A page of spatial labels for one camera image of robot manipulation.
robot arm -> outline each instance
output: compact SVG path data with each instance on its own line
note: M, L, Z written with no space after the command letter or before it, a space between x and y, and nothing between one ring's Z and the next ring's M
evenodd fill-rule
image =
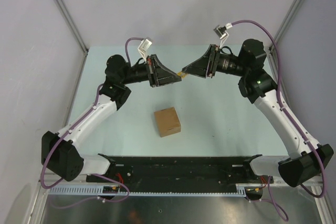
M131 93L126 84L149 81L150 86L160 87L181 81L180 76L161 64L157 55L145 57L144 63L139 62L131 67L121 55L108 59L106 80L98 87L94 103L58 133L48 131L42 137L42 164L46 162L48 169L66 181L82 174L107 172L110 161L104 155L80 155L78 150L87 136L126 102Z
M226 33L221 37L221 46L210 45L207 52L195 62L182 69L182 72L198 77L206 78L215 76L215 73L223 72L240 76L239 90L243 97L247 97L269 120L284 143L288 156L263 157L258 156L250 162L250 166L256 175L270 175L282 177L284 181L296 187L320 173L320 167L316 157L304 142L302 136L289 121L283 108L293 117L294 121L306 133L308 140L319 154L324 167L333 155L329 144L321 145L302 126L287 104L279 104L276 98L277 84L263 69L266 53L262 42L245 40L238 56L233 53L226 54L221 48Z

red wire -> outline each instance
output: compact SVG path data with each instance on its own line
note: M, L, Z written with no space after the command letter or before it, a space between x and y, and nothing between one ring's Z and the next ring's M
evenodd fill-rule
M117 173L116 175L119 177L119 182L121 182L121 183L123 183L123 184L124 184L124 180L122 179L122 177L121 177L120 173Z
M262 188L265 188L266 186L267 186L267 182L266 182L266 180L264 179L264 177L260 177L260 179L261 179L261 183L262 184L265 184Z

light blue table surface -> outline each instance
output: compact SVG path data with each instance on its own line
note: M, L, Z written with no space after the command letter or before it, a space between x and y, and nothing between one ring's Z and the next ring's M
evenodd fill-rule
M201 57L204 46L155 46L161 63L172 71ZM237 55L240 45L231 46ZM140 55L130 47L132 63ZM70 121L95 98L104 82L106 61L114 54L125 56L123 46L91 47L83 70ZM269 64L265 70L271 74ZM132 93L123 107L102 122L80 148L82 154L127 156L234 156L286 155L286 149L263 114L243 98L239 77L216 73L213 79L187 76L182 82L151 88L148 82L130 84ZM175 107L181 132L159 136L154 111Z

cardboard box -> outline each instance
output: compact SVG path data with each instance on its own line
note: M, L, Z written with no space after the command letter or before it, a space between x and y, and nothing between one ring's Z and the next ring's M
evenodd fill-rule
M181 131L181 124L174 107L154 112L160 137L169 136Z

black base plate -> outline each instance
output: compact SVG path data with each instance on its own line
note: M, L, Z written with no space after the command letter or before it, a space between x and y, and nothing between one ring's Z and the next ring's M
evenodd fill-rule
M105 176L119 181L116 176L119 173L133 192L235 193L238 183L260 184L260 177L249 167L255 156L104 157L111 162ZM87 182L106 180L87 176Z

